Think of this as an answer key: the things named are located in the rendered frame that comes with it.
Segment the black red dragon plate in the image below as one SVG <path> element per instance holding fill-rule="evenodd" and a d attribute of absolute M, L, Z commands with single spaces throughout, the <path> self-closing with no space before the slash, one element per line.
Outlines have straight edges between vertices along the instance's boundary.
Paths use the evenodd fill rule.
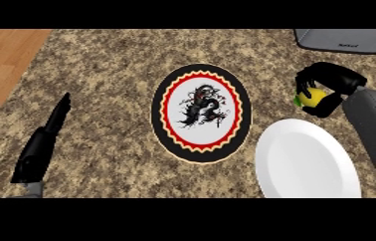
<path fill-rule="evenodd" d="M 252 125 L 249 95 L 234 74 L 210 64 L 176 68 L 156 88 L 150 124 L 178 160 L 199 165 L 227 160 Z"/>

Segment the plain white plate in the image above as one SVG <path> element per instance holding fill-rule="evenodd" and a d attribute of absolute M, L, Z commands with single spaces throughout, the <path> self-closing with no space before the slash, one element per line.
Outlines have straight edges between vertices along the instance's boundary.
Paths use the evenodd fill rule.
<path fill-rule="evenodd" d="M 263 130 L 255 175 L 269 198 L 361 197 L 349 155 L 330 133 L 306 120 L 278 120 Z"/>

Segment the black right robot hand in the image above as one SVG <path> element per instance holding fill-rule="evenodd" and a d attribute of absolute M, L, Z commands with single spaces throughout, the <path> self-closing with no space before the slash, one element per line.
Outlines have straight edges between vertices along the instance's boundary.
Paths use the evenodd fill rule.
<path fill-rule="evenodd" d="M 342 95 L 350 96 L 356 87 L 365 86 L 367 79 L 350 69 L 327 62 L 316 62 L 296 73 L 296 92 L 311 98 L 308 89 L 314 88 L 316 83 L 333 93 L 319 100 L 315 107 L 302 107 L 302 110 L 318 118 L 327 118 L 342 104 Z"/>

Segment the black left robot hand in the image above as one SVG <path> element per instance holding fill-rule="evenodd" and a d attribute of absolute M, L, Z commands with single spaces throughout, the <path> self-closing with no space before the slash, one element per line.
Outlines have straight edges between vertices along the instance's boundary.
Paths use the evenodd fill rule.
<path fill-rule="evenodd" d="M 42 180 L 51 160 L 56 137 L 69 110 L 70 94 L 66 93 L 54 106 L 45 125 L 35 129 L 22 149 L 10 179 L 11 183 L 32 183 Z"/>

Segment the grey appliance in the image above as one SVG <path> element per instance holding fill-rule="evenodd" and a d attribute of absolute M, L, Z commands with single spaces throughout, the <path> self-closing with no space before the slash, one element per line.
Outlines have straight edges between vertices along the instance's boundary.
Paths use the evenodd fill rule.
<path fill-rule="evenodd" d="M 293 36 L 302 49 L 376 55 L 376 29 L 294 29 Z"/>

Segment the yellow lemon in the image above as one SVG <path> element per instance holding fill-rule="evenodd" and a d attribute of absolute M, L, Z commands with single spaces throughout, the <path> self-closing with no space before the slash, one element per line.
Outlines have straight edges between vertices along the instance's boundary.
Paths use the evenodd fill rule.
<path fill-rule="evenodd" d="M 299 107 L 314 108 L 318 105 L 321 99 L 325 97 L 325 93 L 321 89 L 316 88 L 309 88 L 308 92 L 311 97 L 308 97 L 303 93 L 299 93 L 293 98 L 293 103 Z"/>

